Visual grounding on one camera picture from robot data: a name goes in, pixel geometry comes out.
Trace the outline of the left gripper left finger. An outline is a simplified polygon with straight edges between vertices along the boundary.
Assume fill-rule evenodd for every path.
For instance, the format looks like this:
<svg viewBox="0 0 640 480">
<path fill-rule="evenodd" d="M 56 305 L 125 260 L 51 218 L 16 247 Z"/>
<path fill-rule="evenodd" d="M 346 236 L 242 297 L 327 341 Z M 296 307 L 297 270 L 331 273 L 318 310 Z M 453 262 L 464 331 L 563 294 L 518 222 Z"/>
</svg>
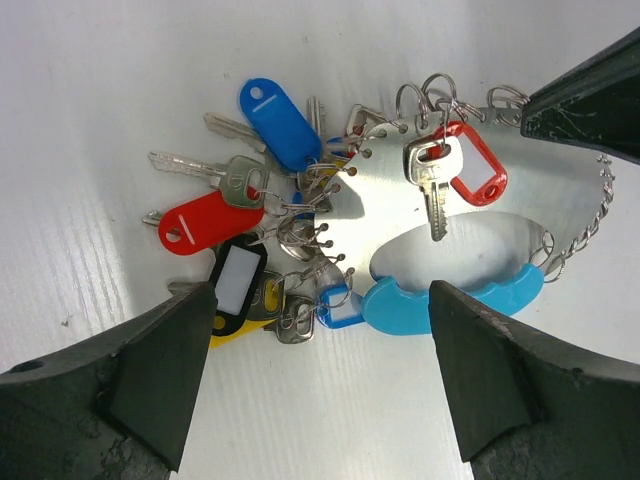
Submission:
<svg viewBox="0 0 640 480">
<path fill-rule="evenodd" d="M 4 479 L 167 479 L 178 470 L 217 299 L 196 283 L 1 375 Z"/>
</svg>

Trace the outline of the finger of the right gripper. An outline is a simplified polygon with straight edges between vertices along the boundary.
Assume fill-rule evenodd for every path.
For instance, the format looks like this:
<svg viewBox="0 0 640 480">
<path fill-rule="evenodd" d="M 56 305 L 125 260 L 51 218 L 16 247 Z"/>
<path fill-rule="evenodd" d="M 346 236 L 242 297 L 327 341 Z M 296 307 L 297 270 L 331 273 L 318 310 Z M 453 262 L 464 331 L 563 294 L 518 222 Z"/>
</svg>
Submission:
<svg viewBox="0 0 640 480">
<path fill-rule="evenodd" d="M 535 92 L 521 135 L 639 161 L 639 31 Z"/>
</svg>

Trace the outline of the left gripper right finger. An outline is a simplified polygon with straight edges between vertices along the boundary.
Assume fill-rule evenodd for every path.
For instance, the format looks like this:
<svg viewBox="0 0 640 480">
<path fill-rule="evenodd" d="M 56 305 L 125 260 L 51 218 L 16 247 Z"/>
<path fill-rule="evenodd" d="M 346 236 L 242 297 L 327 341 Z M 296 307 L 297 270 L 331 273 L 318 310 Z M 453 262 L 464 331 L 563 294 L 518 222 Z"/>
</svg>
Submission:
<svg viewBox="0 0 640 480">
<path fill-rule="evenodd" d="M 476 479 L 636 479 L 639 367 L 444 281 L 429 313 L 459 453 Z"/>
</svg>

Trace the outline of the metal keyring plate with keys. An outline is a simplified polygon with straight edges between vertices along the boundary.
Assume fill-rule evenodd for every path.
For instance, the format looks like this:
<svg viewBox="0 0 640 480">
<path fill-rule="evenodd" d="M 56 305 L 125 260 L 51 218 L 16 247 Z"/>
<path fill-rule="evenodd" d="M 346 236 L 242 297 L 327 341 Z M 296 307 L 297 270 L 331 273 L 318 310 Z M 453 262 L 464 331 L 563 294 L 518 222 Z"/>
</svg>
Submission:
<svg viewBox="0 0 640 480">
<path fill-rule="evenodd" d="M 529 305 L 589 245 L 614 198 L 606 155 L 522 137 L 530 99 L 510 85 L 491 88 L 481 107 L 431 80 L 414 92 L 417 114 L 388 117 L 357 104 L 345 132 L 327 138 L 315 98 L 300 112 L 278 84 L 254 79 L 240 95 L 245 123 L 211 112 L 204 120 L 263 161 L 149 153 L 156 169 L 212 188 L 145 222 L 173 254 L 216 253 L 213 345 L 257 327 L 285 344 L 308 340 L 316 324 L 429 333 L 428 290 L 401 288 L 372 261 L 414 231 L 424 234 L 419 258 L 434 259 L 452 217 L 501 213 L 540 229 L 515 274 L 471 293 L 505 315 Z"/>
</svg>

